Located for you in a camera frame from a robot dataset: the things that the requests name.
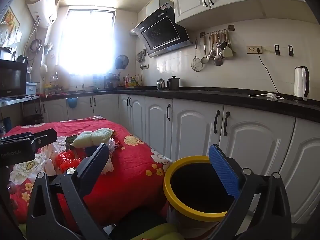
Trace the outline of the red plastic bag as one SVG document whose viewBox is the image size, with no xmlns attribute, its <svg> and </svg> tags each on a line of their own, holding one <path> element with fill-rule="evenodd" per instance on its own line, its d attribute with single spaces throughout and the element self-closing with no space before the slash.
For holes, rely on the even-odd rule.
<svg viewBox="0 0 320 240">
<path fill-rule="evenodd" d="M 59 153 L 54 160 L 57 170 L 64 173 L 67 169 L 77 166 L 81 163 L 82 159 L 78 158 L 72 150 L 67 150 Z"/>
</svg>

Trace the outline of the dark patterned snack packet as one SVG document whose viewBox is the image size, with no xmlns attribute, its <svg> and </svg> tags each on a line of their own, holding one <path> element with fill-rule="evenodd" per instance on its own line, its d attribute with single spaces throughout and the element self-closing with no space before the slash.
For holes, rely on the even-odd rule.
<svg viewBox="0 0 320 240">
<path fill-rule="evenodd" d="M 73 143 L 73 141 L 77 138 L 77 135 L 72 135 L 70 137 L 66 137 L 65 142 L 66 142 L 66 150 L 70 150 L 72 149 L 71 144 Z"/>
</svg>

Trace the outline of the green knitted cloth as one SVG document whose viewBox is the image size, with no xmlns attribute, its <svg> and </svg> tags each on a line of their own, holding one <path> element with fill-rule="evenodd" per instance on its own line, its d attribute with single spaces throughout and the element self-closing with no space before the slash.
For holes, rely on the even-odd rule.
<svg viewBox="0 0 320 240">
<path fill-rule="evenodd" d="M 114 134 L 114 130 L 110 128 L 97 129 L 94 132 L 81 132 L 71 143 L 74 148 L 87 148 L 99 146 L 101 143 L 106 144 Z"/>
</svg>

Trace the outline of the yellow rimmed trash bin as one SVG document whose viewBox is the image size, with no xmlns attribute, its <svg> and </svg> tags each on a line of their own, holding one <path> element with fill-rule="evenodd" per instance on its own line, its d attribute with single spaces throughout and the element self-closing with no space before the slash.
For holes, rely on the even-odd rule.
<svg viewBox="0 0 320 240">
<path fill-rule="evenodd" d="M 163 191 L 169 203 L 168 222 L 178 231 L 209 231 L 225 217 L 234 202 L 207 156 L 173 162 L 165 172 Z"/>
</svg>

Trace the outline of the blue hanging holder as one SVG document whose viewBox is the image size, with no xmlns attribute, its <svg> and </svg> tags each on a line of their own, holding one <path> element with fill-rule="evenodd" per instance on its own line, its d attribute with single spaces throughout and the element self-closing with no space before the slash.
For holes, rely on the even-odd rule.
<svg viewBox="0 0 320 240">
<path fill-rule="evenodd" d="M 78 104 L 78 97 L 76 97 L 76 98 L 67 98 L 66 99 L 66 103 L 67 103 L 67 106 L 70 109 L 75 109 L 77 107 L 77 104 Z"/>
</svg>

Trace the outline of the black microwave oven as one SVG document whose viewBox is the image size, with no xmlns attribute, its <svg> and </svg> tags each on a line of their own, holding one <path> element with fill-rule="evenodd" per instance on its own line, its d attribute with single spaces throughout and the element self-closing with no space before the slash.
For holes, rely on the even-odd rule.
<svg viewBox="0 0 320 240">
<path fill-rule="evenodd" d="M 26 94 L 27 63 L 0 60 L 1 98 L 13 98 Z"/>
</svg>

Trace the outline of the red floral tablecloth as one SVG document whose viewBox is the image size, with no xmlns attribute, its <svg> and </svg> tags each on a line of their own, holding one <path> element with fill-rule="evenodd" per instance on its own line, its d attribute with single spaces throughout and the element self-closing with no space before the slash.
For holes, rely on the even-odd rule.
<svg viewBox="0 0 320 240">
<path fill-rule="evenodd" d="M 148 205 L 146 218 L 151 218 L 165 204 L 164 174 L 172 161 L 132 135 L 125 127 L 100 116 L 78 120 L 50 122 L 33 126 L 16 126 L 7 135 L 37 133 L 53 128 L 57 132 L 56 152 L 65 150 L 65 138 L 100 128 L 114 131 L 119 144 L 112 154 L 113 171 L 101 174 L 84 197 L 94 221 L 102 227 L 116 224 L 131 210 Z"/>
</svg>

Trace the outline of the white electric kettle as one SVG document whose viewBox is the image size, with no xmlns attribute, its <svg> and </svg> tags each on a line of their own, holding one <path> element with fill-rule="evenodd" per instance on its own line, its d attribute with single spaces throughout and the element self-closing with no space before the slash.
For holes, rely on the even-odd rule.
<svg viewBox="0 0 320 240">
<path fill-rule="evenodd" d="M 310 92 L 310 74 L 306 66 L 295 68 L 293 96 L 296 100 L 306 101 Z"/>
</svg>

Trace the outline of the small steel teapot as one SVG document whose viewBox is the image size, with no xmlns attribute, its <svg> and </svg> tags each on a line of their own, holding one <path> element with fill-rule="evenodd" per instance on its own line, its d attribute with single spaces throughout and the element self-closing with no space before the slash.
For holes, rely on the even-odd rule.
<svg viewBox="0 0 320 240">
<path fill-rule="evenodd" d="M 157 90 L 165 90 L 166 88 L 165 80 L 162 78 L 158 79 L 156 83 L 156 87 L 157 87 Z"/>
</svg>

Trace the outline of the dark metal teapot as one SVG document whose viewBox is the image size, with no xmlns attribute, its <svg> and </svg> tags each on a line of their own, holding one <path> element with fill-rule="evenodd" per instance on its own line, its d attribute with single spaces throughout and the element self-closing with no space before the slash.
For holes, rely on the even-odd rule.
<svg viewBox="0 0 320 240">
<path fill-rule="evenodd" d="M 172 76 L 167 80 L 167 89 L 168 90 L 179 90 L 180 89 L 180 78 Z"/>
</svg>

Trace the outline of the hanging steel ladle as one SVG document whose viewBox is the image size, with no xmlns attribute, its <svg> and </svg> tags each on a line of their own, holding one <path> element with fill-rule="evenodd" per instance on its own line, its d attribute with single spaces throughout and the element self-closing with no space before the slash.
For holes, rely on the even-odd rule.
<svg viewBox="0 0 320 240">
<path fill-rule="evenodd" d="M 204 51 L 204 56 L 201 59 L 202 64 L 206 64 L 209 61 L 209 57 L 207 55 L 207 48 L 206 48 L 206 36 L 202 35 L 202 41 L 203 41 L 203 51 Z"/>
</svg>

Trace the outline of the hanging green spatula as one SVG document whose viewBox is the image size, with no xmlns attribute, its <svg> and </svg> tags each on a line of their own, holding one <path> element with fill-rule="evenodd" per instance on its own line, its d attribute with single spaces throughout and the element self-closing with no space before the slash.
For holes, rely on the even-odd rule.
<svg viewBox="0 0 320 240">
<path fill-rule="evenodd" d="M 233 57 L 233 51 L 229 46 L 228 30 L 225 31 L 225 37 L 226 37 L 226 47 L 223 50 L 223 55 L 227 59 L 227 58 Z"/>
</svg>

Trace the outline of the upper white cabinets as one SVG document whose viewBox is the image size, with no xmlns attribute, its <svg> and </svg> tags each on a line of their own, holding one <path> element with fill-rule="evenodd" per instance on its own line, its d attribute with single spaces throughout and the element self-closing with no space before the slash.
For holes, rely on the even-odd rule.
<svg viewBox="0 0 320 240">
<path fill-rule="evenodd" d="M 174 13 L 176 23 L 194 29 L 262 18 L 317 21 L 305 0 L 174 0 Z"/>
</svg>

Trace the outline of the small wall fan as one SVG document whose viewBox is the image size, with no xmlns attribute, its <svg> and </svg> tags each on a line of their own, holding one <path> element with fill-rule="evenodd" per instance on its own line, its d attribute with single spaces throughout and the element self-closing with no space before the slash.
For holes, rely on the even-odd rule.
<svg viewBox="0 0 320 240">
<path fill-rule="evenodd" d="M 116 57 L 114 65 L 116 69 L 126 69 L 129 65 L 129 58 L 126 55 L 119 55 Z"/>
</svg>

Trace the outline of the wall power strip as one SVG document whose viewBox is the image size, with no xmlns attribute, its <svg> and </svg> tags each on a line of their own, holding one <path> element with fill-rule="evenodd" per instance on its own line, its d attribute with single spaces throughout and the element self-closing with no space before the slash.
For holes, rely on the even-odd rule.
<svg viewBox="0 0 320 240">
<path fill-rule="evenodd" d="M 247 54 L 262 54 L 263 48 L 262 46 L 247 46 Z"/>
</svg>

